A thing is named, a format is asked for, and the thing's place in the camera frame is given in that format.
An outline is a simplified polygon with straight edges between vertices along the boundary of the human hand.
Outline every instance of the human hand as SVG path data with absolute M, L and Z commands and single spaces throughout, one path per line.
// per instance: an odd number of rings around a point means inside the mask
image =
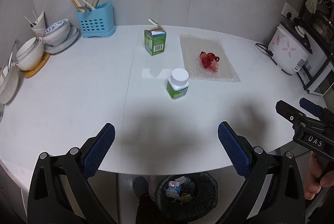
M 322 168 L 316 156 L 317 154 L 312 152 L 309 160 L 309 168 L 306 171 L 304 179 L 304 197 L 307 200 L 313 199 L 315 194 L 318 194 L 322 187 L 334 185 L 334 171 L 330 171 L 324 175 L 320 183 L 315 181 L 322 173 Z

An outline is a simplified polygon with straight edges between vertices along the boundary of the shoe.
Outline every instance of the shoe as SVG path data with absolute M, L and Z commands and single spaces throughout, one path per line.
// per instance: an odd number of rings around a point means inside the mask
M 140 197 L 143 194 L 148 194 L 148 183 L 145 180 L 144 177 L 140 176 L 140 177 L 136 177 L 135 180 L 133 181 L 132 184 L 133 190 L 135 191 L 135 194 L 138 198 L 138 200 L 140 199 Z

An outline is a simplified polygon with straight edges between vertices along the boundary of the pink flower pattern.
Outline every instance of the pink flower pattern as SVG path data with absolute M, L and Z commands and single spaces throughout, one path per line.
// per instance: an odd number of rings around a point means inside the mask
M 290 43 L 287 41 L 287 48 L 282 48 L 282 50 L 287 51 L 289 54 L 289 57 L 291 58 L 291 51 L 296 50 L 296 48 L 290 48 Z
M 279 45 L 279 43 L 280 43 L 280 35 L 277 35 L 277 38 L 276 38 L 276 42 L 274 41 L 274 42 L 272 42 L 272 45 Z

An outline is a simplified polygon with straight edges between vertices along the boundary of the red object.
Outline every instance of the red object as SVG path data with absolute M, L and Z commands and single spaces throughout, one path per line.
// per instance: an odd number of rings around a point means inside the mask
M 199 55 L 199 58 L 201 59 L 201 62 L 205 69 L 211 69 L 215 73 L 218 72 L 217 62 L 219 62 L 220 60 L 218 56 L 214 55 L 212 52 L 206 54 L 204 51 L 202 51 Z

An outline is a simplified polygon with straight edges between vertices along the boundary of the microwave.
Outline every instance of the microwave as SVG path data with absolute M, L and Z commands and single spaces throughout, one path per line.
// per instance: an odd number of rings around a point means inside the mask
M 330 89 L 334 90 L 334 56 L 333 53 L 326 54 L 313 37 L 307 31 L 305 33 L 313 54 L 297 74 L 308 93 L 324 96 Z

